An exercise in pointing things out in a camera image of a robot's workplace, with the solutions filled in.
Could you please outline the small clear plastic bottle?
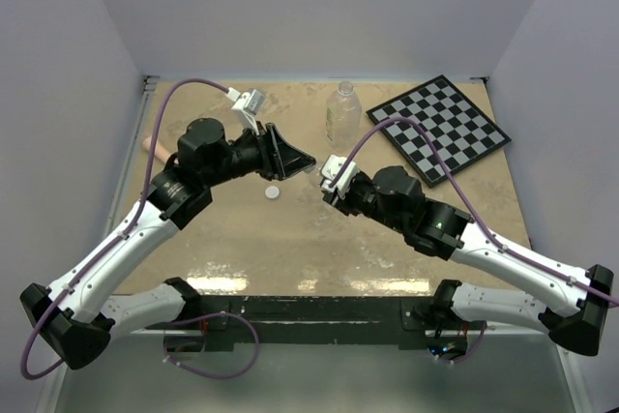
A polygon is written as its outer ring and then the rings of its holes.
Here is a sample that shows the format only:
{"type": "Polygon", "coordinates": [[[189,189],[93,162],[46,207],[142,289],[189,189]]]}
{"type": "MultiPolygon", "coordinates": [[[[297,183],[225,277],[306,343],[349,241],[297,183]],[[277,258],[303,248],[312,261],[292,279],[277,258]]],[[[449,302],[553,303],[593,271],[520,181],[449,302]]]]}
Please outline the small clear plastic bottle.
{"type": "Polygon", "coordinates": [[[313,166],[306,171],[306,174],[309,186],[315,190],[320,190],[320,185],[322,183],[321,166],[318,164],[313,166]]]}

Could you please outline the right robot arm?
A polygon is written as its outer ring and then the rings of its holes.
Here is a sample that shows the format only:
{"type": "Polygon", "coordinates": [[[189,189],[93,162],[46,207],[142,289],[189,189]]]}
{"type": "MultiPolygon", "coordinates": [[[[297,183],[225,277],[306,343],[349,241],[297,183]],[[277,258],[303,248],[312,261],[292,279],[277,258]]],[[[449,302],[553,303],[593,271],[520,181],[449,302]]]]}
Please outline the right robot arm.
{"type": "Polygon", "coordinates": [[[323,199],[346,216],[362,215],[400,234],[416,252],[488,273],[511,289],[444,280],[430,306],[444,329],[458,322],[496,322],[546,334],[557,345],[593,357],[602,341],[613,274],[568,265],[482,226],[458,208],[425,196],[401,166],[367,176],[332,156],[321,168],[323,199]]]}

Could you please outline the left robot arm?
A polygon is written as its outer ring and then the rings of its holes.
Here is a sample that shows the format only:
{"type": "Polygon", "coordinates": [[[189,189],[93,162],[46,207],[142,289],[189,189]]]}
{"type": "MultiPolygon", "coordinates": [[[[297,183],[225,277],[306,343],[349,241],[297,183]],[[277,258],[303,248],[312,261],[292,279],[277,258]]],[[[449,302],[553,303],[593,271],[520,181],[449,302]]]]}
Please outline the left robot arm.
{"type": "Polygon", "coordinates": [[[118,285],[149,254],[184,229],[213,201],[211,189],[256,173],[284,181],[316,165],[268,123],[229,141],[213,118],[191,122],[177,151],[148,184],[128,216],[86,258],[53,283],[32,283],[19,300],[38,334],[70,369],[96,360],[113,339],[173,322],[190,328],[202,313],[201,296],[185,280],[171,278],[126,297],[118,285]]]}

